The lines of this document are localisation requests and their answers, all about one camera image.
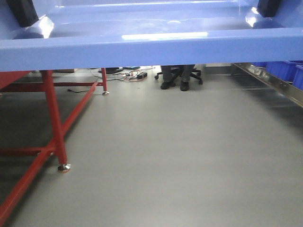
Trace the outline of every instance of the black power strip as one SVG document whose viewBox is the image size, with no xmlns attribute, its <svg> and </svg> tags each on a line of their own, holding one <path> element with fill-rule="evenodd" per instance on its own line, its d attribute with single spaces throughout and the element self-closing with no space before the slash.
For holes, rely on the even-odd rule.
<svg viewBox="0 0 303 227">
<path fill-rule="evenodd" d="M 145 78 L 145 77 L 147 77 L 147 72 L 140 72 L 137 75 L 137 79 L 142 79 L 142 78 Z"/>
</svg>

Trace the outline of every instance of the red metal frame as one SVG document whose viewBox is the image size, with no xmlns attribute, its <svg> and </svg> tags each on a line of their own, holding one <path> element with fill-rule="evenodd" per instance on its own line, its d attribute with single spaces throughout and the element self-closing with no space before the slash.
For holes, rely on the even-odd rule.
<svg viewBox="0 0 303 227">
<path fill-rule="evenodd" d="M 0 88 L 7 86 L 9 83 L 15 81 L 16 79 L 26 75 L 29 72 L 1 72 L 0 73 Z M 67 164 L 67 156 L 64 145 L 64 136 L 74 123 L 76 118 L 79 116 L 83 110 L 86 103 L 91 98 L 93 92 L 97 86 L 103 86 L 103 90 L 107 91 L 107 77 L 106 70 L 102 69 L 102 82 L 93 83 L 60 83 L 59 86 L 91 86 L 86 95 L 73 109 L 67 120 L 61 124 L 59 109 L 55 95 L 55 84 L 53 83 L 52 71 L 42 71 L 43 84 L 18 84 L 10 85 L 8 88 L 4 88 L 1 92 L 10 91 L 44 91 L 46 95 L 46 100 L 49 107 L 52 129 L 53 129 L 53 139 L 47 144 L 46 147 L 29 147 L 29 148 L 2 148 L 0 149 L 0 156 L 37 156 L 29 169 L 21 177 L 15 187 L 12 189 L 10 194 L 7 196 L 5 201 L 0 206 L 0 227 L 5 223 L 9 215 L 12 213 L 14 207 L 17 205 L 18 201 L 24 195 L 25 191 L 33 181 L 34 177 L 37 175 L 45 161 L 51 156 L 56 155 L 58 157 L 60 164 Z"/>
</svg>

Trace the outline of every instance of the black shoe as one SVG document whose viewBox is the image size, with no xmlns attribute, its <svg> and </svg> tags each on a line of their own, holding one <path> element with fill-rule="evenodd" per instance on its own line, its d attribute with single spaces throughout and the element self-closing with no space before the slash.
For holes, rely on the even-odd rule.
<svg viewBox="0 0 303 227">
<path fill-rule="evenodd" d="M 165 90 L 165 89 L 168 89 L 169 87 L 174 87 L 176 84 L 173 82 L 173 81 L 171 81 L 171 82 L 163 82 L 162 84 L 161 84 L 161 89 L 162 90 Z"/>
<path fill-rule="evenodd" d="M 189 90 L 189 84 L 188 84 L 188 82 L 181 81 L 180 90 L 181 91 L 187 91 L 187 90 Z"/>
</svg>

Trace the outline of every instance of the red table leg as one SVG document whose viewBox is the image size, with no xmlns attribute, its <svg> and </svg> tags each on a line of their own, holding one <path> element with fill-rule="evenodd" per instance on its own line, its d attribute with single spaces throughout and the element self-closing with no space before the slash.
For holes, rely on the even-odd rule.
<svg viewBox="0 0 303 227">
<path fill-rule="evenodd" d="M 102 71 L 102 86 L 103 86 L 103 93 L 102 95 L 107 96 L 109 95 L 109 92 L 107 91 L 107 76 L 106 76 L 106 69 L 101 68 Z"/>
<path fill-rule="evenodd" d="M 56 146 L 55 155 L 58 156 L 61 166 L 58 167 L 59 172 L 66 173 L 70 170 L 67 164 L 67 156 L 64 144 L 64 135 L 59 115 L 59 108 L 56 93 L 53 85 L 53 71 L 41 71 L 42 80 L 45 89 L 46 100 L 48 103 L 49 113 L 52 121 L 53 138 Z"/>
</svg>

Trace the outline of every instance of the metal rail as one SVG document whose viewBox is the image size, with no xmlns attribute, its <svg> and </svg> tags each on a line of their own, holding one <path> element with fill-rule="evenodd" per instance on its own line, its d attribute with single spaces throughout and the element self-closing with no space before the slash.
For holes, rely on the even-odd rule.
<svg viewBox="0 0 303 227">
<path fill-rule="evenodd" d="M 234 63 L 234 65 L 258 80 L 262 81 L 266 85 L 270 86 L 277 92 L 289 98 L 294 103 L 303 107 L 303 91 L 294 87 L 288 82 L 285 82 L 274 75 L 266 72 L 264 69 L 261 69 L 257 66 L 254 66 L 250 63 Z"/>
</svg>

